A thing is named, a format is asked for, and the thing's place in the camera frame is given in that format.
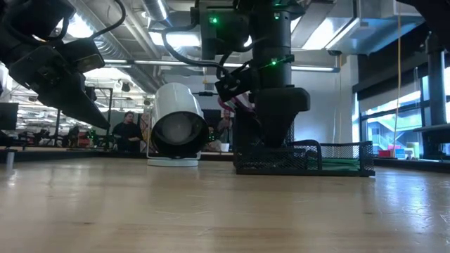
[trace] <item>person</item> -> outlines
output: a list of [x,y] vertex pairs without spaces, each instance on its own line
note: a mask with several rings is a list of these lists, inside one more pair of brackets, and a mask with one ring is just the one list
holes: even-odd
[[138,125],[133,123],[134,113],[125,113],[124,121],[117,124],[112,130],[114,137],[118,138],[119,151],[138,153],[141,149],[142,132]]
[[204,152],[220,152],[221,142],[216,138],[216,131],[213,126],[208,127],[210,135],[208,138],[208,143],[202,149]]
[[79,126],[75,125],[71,129],[69,129],[69,133],[67,134],[67,144],[69,148],[76,148],[78,146],[78,135],[79,135]]
[[233,122],[230,116],[230,111],[224,110],[224,118],[219,122],[217,131],[219,132],[220,141],[231,145],[233,142]]

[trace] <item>white lamp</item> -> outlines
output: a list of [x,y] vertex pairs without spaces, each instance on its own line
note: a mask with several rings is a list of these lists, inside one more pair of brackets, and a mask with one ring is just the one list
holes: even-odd
[[150,157],[147,152],[148,165],[198,166],[209,131],[200,105],[187,86],[170,83],[158,89],[150,120],[152,131],[148,143],[162,157]]

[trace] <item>desk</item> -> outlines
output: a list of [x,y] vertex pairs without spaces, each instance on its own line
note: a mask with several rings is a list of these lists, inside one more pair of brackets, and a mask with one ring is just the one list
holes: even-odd
[[89,158],[16,164],[0,181],[11,252],[448,252],[446,174],[238,176]]

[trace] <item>fluorescent light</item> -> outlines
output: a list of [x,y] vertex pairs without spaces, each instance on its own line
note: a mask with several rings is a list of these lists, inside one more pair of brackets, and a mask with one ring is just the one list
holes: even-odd
[[110,59],[110,60],[105,60],[105,63],[124,64],[124,63],[127,63],[127,60],[113,60],[113,59]]
[[131,77],[129,75],[123,73],[122,71],[118,70],[115,67],[91,70],[89,72],[84,73],[84,76],[86,78],[92,78],[92,79],[111,79],[111,80],[127,79],[127,80],[131,80]]
[[242,63],[225,63],[224,67],[240,67]]
[[56,110],[55,108],[48,107],[45,105],[19,105],[19,108],[42,108],[42,109]]
[[[149,32],[149,34],[155,45],[164,46],[159,32]],[[200,46],[199,38],[192,33],[168,34],[167,42],[169,42],[171,46]]]
[[301,19],[302,19],[302,17],[299,17],[299,18],[297,18],[297,19],[295,19],[295,20],[292,20],[292,21],[290,22],[290,33],[293,33],[293,32],[294,32],[295,28],[296,28],[297,25],[298,25],[298,22],[300,22]]
[[326,18],[317,29],[311,34],[307,42],[303,45],[304,50],[323,49],[331,39],[333,39],[335,29],[330,19]]
[[115,67],[115,68],[131,68],[131,65],[118,65],[118,64],[108,64],[105,67]]
[[[58,29],[63,28],[63,21],[61,20],[56,26]],[[74,38],[87,38],[94,34],[94,31],[88,26],[83,19],[75,14],[73,18],[70,19],[70,24],[67,29],[67,33],[70,34]]]
[[292,70],[311,72],[333,72],[333,67],[292,66]]
[[157,5],[160,7],[162,19],[165,20],[167,18],[167,13],[166,9],[164,8],[164,5],[162,4],[162,0],[157,0]]
[[349,26],[347,26],[343,31],[341,31],[341,33],[339,33],[332,41],[330,41],[330,43],[328,43],[325,48],[330,50],[332,47],[334,47],[334,45],[336,45],[336,43],[338,43],[345,35],[347,35],[347,33],[349,33],[353,27],[355,27],[356,25],[359,24],[359,18],[355,18],[355,20],[353,20]]

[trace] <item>computer monitor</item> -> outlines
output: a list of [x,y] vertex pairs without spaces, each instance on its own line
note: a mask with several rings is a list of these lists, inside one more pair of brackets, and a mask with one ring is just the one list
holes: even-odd
[[0,130],[15,130],[18,111],[18,103],[0,103]]

